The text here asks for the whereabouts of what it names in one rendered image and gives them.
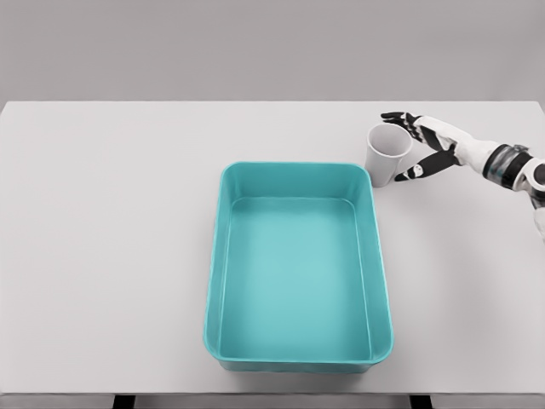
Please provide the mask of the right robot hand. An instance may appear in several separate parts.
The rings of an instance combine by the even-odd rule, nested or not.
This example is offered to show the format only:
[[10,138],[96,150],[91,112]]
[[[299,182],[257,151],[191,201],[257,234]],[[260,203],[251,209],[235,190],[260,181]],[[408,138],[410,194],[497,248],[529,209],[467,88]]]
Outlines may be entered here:
[[393,180],[409,181],[435,175],[451,166],[460,166],[456,156],[456,145],[460,132],[435,118],[413,115],[410,112],[384,112],[381,120],[385,124],[395,124],[408,131],[410,136],[430,147],[434,153],[428,155],[409,169],[397,174]]

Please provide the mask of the white paper cup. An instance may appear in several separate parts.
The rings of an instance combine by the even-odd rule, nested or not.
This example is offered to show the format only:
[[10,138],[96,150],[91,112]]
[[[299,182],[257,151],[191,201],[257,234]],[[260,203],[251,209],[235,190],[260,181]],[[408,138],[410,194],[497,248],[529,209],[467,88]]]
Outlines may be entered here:
[[410,133],[399,125],[383,123],[370,129],[364,167],[373,187],[385,187],[391,181],[412,145]]

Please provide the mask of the teal plastic basket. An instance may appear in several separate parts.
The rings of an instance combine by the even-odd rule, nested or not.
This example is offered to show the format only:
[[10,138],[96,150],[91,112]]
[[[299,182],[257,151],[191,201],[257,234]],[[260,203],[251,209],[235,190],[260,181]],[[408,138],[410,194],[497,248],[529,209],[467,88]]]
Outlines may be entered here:
[[392,353],[363,167],[236,162],[223,170],[203,339],[232,372],[362,373]]

